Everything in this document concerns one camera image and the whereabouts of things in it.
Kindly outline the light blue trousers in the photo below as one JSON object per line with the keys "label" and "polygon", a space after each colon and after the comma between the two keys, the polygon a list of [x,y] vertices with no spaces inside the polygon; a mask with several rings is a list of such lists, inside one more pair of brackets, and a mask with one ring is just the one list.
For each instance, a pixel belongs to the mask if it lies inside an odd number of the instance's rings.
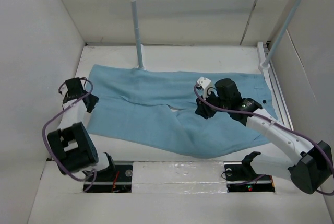
{"label": "light blue trousers", "polygon": [[226,113],[219,112],[210,119],[197,115],[194,85],[200,77],[201,73],[95,65],[89,86],[99,102],[87,130],[205,159],[268,143],[263,135]]}

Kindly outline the grey clothes hanger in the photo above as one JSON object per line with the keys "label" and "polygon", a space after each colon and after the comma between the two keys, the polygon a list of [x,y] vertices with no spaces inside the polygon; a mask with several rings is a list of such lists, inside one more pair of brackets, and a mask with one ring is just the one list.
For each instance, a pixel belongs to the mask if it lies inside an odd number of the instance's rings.
{"label": "grey clothes hanger", "polygon": [[258,0],[254,0],[239,45],[242,45],[242,43],[243,43],[243,41],[245,39],[245,36],[247,34],[247,31],[248,31],[248,28],[249,28],[251,19],[253,17],[253,13],[254,13],[254,10],[256,8],[257,3],[258,3]]}

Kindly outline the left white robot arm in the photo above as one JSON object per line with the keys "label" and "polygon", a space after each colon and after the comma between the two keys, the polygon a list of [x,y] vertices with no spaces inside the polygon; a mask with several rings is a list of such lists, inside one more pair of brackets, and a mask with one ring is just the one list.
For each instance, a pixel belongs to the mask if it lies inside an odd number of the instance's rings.
{"label": "left white robot arm", "polygon": [[112,157],[98,152],[85,126],[84,116],[92,113],[99,98],[92,94],[93,84],[86,77],[71,78],[58,89],[63,96],[62,111],[48,123],[61,117],[56,130],[46,133],[47,150],[63,175],[83,172],[88,181],[112,181],[117,175]]}

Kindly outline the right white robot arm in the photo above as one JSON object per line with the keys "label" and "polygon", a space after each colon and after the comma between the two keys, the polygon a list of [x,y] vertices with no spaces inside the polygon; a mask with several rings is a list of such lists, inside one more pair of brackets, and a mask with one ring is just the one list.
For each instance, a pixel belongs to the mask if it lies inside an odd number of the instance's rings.
{"label": "right white robot arm", "polygon": [[309,137],[288,129],[252,98],[243,98],[236,83],[229,78],[215,84],[200,77],[195,86],[197,109],[195,113],[205,119],[217,112],[227,113],[231,119],[266,137],[279,148],[286,159],[271,158],[258,151],[245,156],[237,169],[225,167],[227,181],[248,185],[260,178],[273,175],[291,181],[306,194],[318,192],[320,186],[333,176],[331,147],[324,141],[314,142]]}

